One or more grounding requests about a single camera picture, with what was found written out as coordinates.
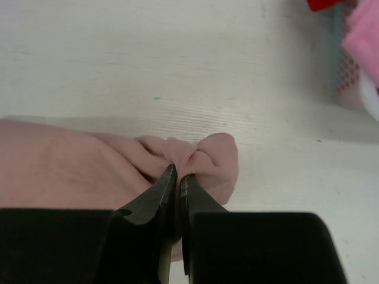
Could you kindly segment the dusty pink printed t-shirt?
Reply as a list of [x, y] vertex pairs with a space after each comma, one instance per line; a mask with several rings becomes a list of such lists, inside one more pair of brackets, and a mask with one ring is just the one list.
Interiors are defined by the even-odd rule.
[[2, 207], [117, 209], [149, 189], [170, 164], [178, 179], [196, 175], [218, 203], [229, 201], [239, 173], [229, 134], [190, 143], [1, 120]]

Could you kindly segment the red t-shirt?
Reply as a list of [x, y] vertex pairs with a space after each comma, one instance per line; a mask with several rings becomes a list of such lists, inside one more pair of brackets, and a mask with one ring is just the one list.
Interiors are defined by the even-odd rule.
[[318, 12], [340, 3], [341, 0], [307, 0], [306, 2], [311, 11]]

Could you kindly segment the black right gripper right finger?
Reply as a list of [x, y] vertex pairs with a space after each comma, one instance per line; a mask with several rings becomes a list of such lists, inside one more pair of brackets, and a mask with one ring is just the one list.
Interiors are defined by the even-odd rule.
[[181, 181], [191, 283], [346, 283], [332, 237], [311, 212], [230, 212], [194, 175]]

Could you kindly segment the bright pink t-shirt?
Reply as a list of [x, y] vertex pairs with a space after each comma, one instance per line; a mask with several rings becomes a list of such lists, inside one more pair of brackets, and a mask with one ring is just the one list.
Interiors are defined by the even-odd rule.
[[342, 45], [378, 87], [378, 1], [360, 1], [347, 20]]

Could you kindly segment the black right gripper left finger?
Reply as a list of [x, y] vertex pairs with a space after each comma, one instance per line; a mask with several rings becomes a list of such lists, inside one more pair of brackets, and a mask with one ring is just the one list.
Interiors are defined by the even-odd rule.
[[109, 209], [1, 209], [2, 283], [167, 283], [177, 172]]

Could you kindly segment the white plastic laundry basket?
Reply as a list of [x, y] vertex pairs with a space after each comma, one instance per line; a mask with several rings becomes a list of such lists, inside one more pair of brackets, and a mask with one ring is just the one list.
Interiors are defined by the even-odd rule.
[[341, 46], [349, 31], [348, 17], [361, 1], [343, 1], [334, 11], [334, 47], [336, 56], [336, 99], [345, 108], [360, 109], [378, 120], [378, 88], [360, 65]]

